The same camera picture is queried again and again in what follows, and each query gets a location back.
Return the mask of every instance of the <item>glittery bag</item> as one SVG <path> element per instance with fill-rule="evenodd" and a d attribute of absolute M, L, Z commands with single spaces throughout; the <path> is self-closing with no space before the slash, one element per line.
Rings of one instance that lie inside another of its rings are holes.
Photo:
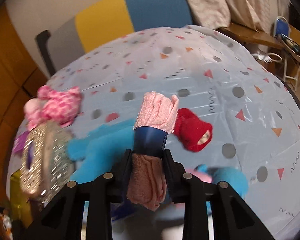
<path fill-rule="evenodd" d="M 67 157 L 65 145 L 71 139 L 53 121 L 47 121 L 27 136 L 22 153 L 21 189 L 46 205 L 69 181 L 74 165 Z"/>

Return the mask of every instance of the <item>blue plush toy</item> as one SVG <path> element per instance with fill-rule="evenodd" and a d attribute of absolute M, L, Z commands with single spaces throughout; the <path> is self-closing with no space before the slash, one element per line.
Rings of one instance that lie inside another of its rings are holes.
<path fill-rule="evenodd" d="M 207 165 L 202 164 L 196 168 L 196 171 L 208 173 L 208 167 Z M 248 192 L 248 180 L 240 170 L 237 170 L 233 167 L 219 168 L 211 176 L 213 184 L 218 184 L 220 181 L 226 181 L 242 198 L 244 198 Z M 210 202 L 207 202 L 207 211 L 208 214 L 211 214 Z M 182 217 L 184 217 L 184 209 L 176 208 L 174 205 L 169 205 L 156 214 L 157 220 L 181 219 Z"/>
<path fill-rule="evenodd" d="M 133 148 L 134 122 L 134 119 L 129 119 L 114 125 L 104 124 L 86 138 L 70 140 L 67 146 L 69 158 L 72 161 L 83 160 L 70 180 L 85 183 L 110 171 L 125 150 Z"/>

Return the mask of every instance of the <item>wooden table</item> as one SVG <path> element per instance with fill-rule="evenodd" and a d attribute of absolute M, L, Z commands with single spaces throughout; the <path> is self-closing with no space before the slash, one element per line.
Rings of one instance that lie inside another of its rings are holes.
<path fill-rule="evenodd" d="M 266 45 L 276 49 L 283 49 L 283 45 L 271 35 L 263 31 L 254 31 L 239 24 L 230 23 L 230 26 L 218 29 L 221 33 L 240 43 Z"/>

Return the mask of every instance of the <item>red knit hat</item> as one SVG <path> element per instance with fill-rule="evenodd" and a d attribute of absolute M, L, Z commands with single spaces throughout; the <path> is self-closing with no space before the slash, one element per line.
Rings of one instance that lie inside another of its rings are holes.
<path fill-rule="evenodd" d="M 201 137 L 210 132 L 209 139 L 198 145 Z M 177 120 L 173 132 L 182 142 L 183 146 L 192 152 L 201 151 L 212 139 L 212 125 L 199 119 L 192 111 L 187 108 L 178 110 Z"/>

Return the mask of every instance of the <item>black armrest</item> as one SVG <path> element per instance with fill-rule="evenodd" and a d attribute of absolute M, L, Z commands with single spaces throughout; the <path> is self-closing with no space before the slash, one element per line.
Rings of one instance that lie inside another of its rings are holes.
<path fill-rule="evenodd" d="M 51 76 L 53 76 L 56 72 L 56 69 L 54 68 L 54 65 L 52 63 L 52 60 L 50 58 L 48 48 L 47 48 L 47 42 L 48 42 L 48 39 L 50 38 L 50 36 L 51 36 L 50 32 L 48 30 L 45 30 L 45 31 L 39 33 L 35 37 L 35 41 L 39 47 L 41 56 L 44 60 L 44 63 L 46 64 L 49 74 Z"/>

